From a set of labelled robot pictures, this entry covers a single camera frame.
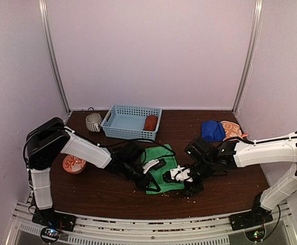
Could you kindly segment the striped ceramic cup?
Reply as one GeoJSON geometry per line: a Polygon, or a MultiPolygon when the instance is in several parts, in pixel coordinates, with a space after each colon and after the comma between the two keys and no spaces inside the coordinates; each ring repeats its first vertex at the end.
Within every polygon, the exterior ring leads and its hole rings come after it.
{"type": "Polygon", "coordinates": [[[99,113],[91,113],[86,116],[86,128],[90,132],[100,132],[102,129],[102,117],[99,113]]]}

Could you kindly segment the left aluminium corner post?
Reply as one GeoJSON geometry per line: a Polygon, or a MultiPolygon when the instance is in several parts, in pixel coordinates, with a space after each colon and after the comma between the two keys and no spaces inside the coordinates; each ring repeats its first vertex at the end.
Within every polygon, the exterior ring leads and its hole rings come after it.
{"type": "Polygon", "coordinates": [[[58,94],[62,101],[62,105],[65,113],[69,114],[71,110],[70,110],[70,106],[68,104],[66,93],[62,84],[60,71],[57,63],[57,58],[54,50],[54,44],[53,44],[52,34],[50,29],[50,21],[49,21],[48,12],[47,12],[47,1],[39,0],[38,3],[39,3],[39,11],[40,11],[40,16],[42,20],[44,35],[46,39],[46,45],[48,49],[49,61],[52,67],[55,83],[58,88],[58,94]]]}

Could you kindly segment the aluminium front rail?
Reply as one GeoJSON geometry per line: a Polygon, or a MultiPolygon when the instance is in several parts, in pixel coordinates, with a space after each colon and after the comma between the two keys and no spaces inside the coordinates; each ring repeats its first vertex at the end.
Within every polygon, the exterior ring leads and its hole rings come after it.
{"type": "Polygon", "coordinates": [[[286,203],[272,212],[265,225],[233,230],[228,214],[178,219],[112,219],[77,215],[73,231],[64,231],[57,244],[255,244],[249,238],[266,229],[262,244],[297,244],[286,203]]]}

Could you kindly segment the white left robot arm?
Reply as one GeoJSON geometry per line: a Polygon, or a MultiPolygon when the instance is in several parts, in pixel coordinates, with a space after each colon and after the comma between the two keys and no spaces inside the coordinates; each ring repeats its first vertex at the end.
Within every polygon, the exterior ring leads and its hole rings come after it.
{"type": "Polygon", "coordinates": [[[159,192],[152,174],[136,164],[144,152],[139,139],[129,139],[116,146],[102,146],[81,136],[54,117],[30,132],[23,148],[23,158],[30,177],[38,217],[48,227],[59,219],[53,212],[50,171],[59,154],[68,154],[110,173],[122,174],[132,180],[139,190],[159,192]]]}

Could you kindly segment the right aluminium corner post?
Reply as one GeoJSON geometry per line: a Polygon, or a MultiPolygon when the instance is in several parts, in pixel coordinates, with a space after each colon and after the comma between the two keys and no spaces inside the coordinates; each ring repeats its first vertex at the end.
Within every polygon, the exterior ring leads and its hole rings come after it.
{"type": "Polygon", "coordinates": [[[244,101],[244,97],[246,94],[246,90],[248,87],[251,70],[252,70],[252,62],[255,55],[255,51],[257,48],[257,43],[260,34],[261,22],[262,22],[262,13],[263,13],[263,0],[255,1],[254,15],[252,20],[251,34],[249,39],[249,44],[247,47],[246,58],[244,62],[243,71],[240,78],[239,87],[237,90],[236,98],[234,101],[234,105],[232,108],[232,112],[234,115],[239,115],[239,110],[244,101]]]}

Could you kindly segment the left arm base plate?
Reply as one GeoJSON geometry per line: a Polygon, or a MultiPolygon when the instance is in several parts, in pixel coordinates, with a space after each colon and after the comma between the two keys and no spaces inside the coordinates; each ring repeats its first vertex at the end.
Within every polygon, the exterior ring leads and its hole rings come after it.
{"type": "Polygon", "coordinates": [[[72,232],[75,227],[76,219],[77,217],[71,214],[36,210],[32,217],[32,222],[49,228],[72,232]]]}

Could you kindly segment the blue towel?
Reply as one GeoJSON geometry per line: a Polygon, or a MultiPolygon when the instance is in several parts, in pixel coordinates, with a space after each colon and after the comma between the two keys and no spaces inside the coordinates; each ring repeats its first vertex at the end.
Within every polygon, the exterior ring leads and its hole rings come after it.
{"type": "Polygon", "coordinates": [[[226,137],[221,122],[209,120],[201,125],[201,137],[207,142],[223,141],[226,137]]]}

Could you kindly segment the light blue perforated basket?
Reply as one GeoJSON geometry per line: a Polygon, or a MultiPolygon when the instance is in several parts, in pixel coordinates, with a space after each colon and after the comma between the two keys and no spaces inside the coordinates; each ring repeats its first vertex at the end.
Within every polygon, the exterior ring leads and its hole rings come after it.
{"type": "Polygon", "coordinates": [[[106,137],[118,139],[155,140],[159,130],[162,109],[129,105],[113,105],[102,121],[106,137]],[[156,116],[157,124],[153,131],[145,131],[148,116],[156,116]]]}

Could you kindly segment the white cloth under green towel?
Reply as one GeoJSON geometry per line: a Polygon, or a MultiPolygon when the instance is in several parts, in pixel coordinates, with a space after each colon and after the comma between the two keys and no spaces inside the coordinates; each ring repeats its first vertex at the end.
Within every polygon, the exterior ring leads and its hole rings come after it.
{"type": "Polygon", "coordinates": [[[247,133],[242,132],[240,125],[235,122],[223,120],[221,121],[221,124],[226,134],[226,137],[223,139],[223,141],[232,137],[245,138],[248,136],[247,133]]]}

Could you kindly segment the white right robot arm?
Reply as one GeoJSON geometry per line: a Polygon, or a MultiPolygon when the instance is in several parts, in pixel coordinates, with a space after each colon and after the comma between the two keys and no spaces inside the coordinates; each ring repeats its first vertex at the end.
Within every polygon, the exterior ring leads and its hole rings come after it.
{"type": "Polygon", "coordinates": [[[297,130],[278,138],[258,141],[230,139],[218,147],[199,141],[199,147],[188,150],[195,163],[183,171],[186,187],[202,183],[214,173],[256,164],[291,162],[290,169],[274,184],[255,197],[247,213],[250,225],[258,225],[280,202],[297,191],[297,130]]]}

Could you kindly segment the aluminium corner post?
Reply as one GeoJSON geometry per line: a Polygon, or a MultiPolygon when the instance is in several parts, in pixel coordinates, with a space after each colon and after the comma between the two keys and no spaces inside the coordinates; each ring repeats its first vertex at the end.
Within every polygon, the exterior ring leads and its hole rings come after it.
{"type": "Polygon", "coordinates": [[[50,21],[49,21],[48,12],[47,12],[47,1],[39,0],[38,3],[39,3],[39,11],[40,11],[40,16],[42,20],[44,35],[46,39],[46,45],[48,49],[49,61],[52,67],[55,83],[58,88],[58,94],[62,101],[62,105],[65,113],[69,114],[71,110],[70,110],[70,106],[68,104],[66,93],[62,84],[60,71],[57,63],[57,58],[54,50],[54,44],[53,44],[52,34],[50,29],[50,21]]]}
{"type": "Polygon", "coordinates": [[[247,47],[246,58],[244,62],[243,71],[240,78],[239,87],[237,90],[236,98],[234,101],[234,105],[232,108],[232,112],[234,115],[239,115],[239,110],[244,101],[244,97],[246,94],[246,90],[248,87],[251,70],[252,70],[252,62],[255,55],[255,51],[257,48],[257,43],[260,34],[261,22],[262,22],[262,13],[263,13],[263,0],[255,1],[254,15],[252,20],[251,34],[249,39],[249,44],[247,47]]]}

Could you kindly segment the orange patterned bowl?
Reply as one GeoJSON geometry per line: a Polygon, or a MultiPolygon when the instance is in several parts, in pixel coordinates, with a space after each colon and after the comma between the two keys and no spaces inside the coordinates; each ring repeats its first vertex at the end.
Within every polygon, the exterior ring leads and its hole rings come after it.
{"type": "Polygon", "coordinates": [[[87,162],[83,159],[67,155],[63,160],[62,166],[65,171],[75,175],[81,173],[85,169],[86,163],[87,162]]]}

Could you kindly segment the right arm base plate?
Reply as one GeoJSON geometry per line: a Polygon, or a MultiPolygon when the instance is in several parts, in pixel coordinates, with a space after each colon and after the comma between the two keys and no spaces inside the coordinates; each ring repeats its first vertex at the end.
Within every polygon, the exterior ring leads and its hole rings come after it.
{"type": "Polygon", "coordinates": [[[264,211],[247,211],[229,216],[230,224],[233,231],[247,229],[255,226],[261,226],[265,223],[273,221],[270,212],[264,211]]]}

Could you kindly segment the green towel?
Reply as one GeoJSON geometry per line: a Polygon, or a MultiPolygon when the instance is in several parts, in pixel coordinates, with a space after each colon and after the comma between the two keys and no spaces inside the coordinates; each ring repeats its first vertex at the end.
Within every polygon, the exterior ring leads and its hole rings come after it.
{"type": "Polygon", "coordinates": [[[164,193],[172,190],[182,190],[184,188],[184,183],[167,183],[163,180],[163,174],[173,168],[177,167],[177,161],[175,156],[171,156],[171,152],[168,151],[166,148],[163,148],[161,146],[156,146],[153,148],[147,148],[145,150],[145,153],[141,155],[141,163],[146,164],[151,160],[154,159],[163,159],[166,162],[166,165],[159,168],[158,170],[150,170],[149,173],[154,177],[157,184],[161,188],[159,192],[155,191],[146,191],[145,193],[148,195],[156,195],[159,193],[164,193]]]}

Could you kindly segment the rust brown towel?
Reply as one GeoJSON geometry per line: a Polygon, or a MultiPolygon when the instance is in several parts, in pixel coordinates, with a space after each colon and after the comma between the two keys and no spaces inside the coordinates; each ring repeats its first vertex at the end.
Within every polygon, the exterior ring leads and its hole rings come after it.
{"type": "Polygon", "coordinates": [[[158,117],[155,115],[149,115],[146,120],[145,120],[145,124],[144,124],[144,131],[155,131],[156,129],[156,125],[158,122],[158,117]]]}

